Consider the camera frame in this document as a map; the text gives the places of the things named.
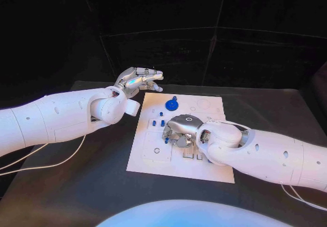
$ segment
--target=table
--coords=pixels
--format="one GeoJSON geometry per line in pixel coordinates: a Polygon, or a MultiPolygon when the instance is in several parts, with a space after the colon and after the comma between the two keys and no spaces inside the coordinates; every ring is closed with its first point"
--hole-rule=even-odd
{"type": "MultiPolygon", "coordinates": [[[[77,81],[72,90],[113,83],[77,81]]],[[[327,146],[327,137],[298,90],[163,85],[164,93],[221,96],[226,120],[327,146]]],[[[143,102],[144,92],[133,98],[143,102]]],[[[224,203],[296,226],[326,226],[327,213],[284,193],[281,186],[235,171],[235,184],[127,172],[139,123],[121,121],[87,135],[74,158],[49,169],[19,172],[0,201],[0,225],[95,226],[111,215],[152,201],[188,199],[224,203]]],[[[82,138],[48,145],[23,167],[61,162],[82,138]]],[[[327,206],[327,194],[300,188],[304,199],[327,206]]]]}

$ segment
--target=gray surface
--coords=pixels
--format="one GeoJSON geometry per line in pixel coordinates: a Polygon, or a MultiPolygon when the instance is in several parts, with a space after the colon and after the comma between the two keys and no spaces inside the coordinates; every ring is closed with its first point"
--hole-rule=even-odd
{"type": "MultiPolygon", "coordinates": [[[[82,82],[74,90],[105,87],[82,82]]],[[[297,90],[163,86],[164,93],[221,96],[226,119],[251,128],[283,133],[327,145],[327,137],[297,90]]],[[[144,93],[134,97],[140,103],[144,93]]],[[[126,171],[137,117],[87,136],[75,157],[61,166],[20,172],[0,201],[2,226],[94,226],[111,215],[152,201],[189,199],[252,210],[296,226],[326,226],[327,213],[301,204],[280,185],[235,170],[235,184],[126,171]]],[[[23,167],[58,163],[75,151],[81,138],[51,144],[23,167]]],[[[327,206],[327,194],[298,188],[300,195],[327,206]]]]}

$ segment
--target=small blue component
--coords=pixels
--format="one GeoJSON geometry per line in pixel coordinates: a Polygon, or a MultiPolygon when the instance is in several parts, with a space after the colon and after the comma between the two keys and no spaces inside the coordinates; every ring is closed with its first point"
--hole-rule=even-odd
{"type": "Polygon", "coordinates": [[[166,109],[175,111],[179,108],[177,97],[175,96],[172,100],[166,102],[166,109]]]}

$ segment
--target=black background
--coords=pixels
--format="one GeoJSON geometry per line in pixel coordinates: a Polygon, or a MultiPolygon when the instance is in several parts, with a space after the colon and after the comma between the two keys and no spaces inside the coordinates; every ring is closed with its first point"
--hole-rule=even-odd
{"type": "Polygon", "coordinates": [[[114,82],[130,66],[162,70],[163,84],[309,91],[327,61],[326,12],[324,0],[0,0],[0,108],[77,80],[114,82]]]}

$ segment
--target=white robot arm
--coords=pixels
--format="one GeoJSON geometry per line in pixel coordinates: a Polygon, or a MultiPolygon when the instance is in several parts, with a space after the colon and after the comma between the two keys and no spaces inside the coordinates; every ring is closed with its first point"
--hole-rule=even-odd
{"type": "Polygon", "coordinates": [[[327,192],[327,148],[238,125],[242,131],[235,125],[213,120],[203,123],[185,114],[167,122],[163,139],[179,147],[196,142],[211,162],[232,166],[261,180],[327,192]],[[173,132],[177,140],[170,139],[173,132]]]}
{"type": "Polygon", "coordinates": [[[137,115],[139,90],[163,89],[153,82],[163,72],[128,68],[115,85],[45,96],[35,102],[0,110],[0,156],[36,144],[72,140],[115,124],[124,113],[137,115]]]}

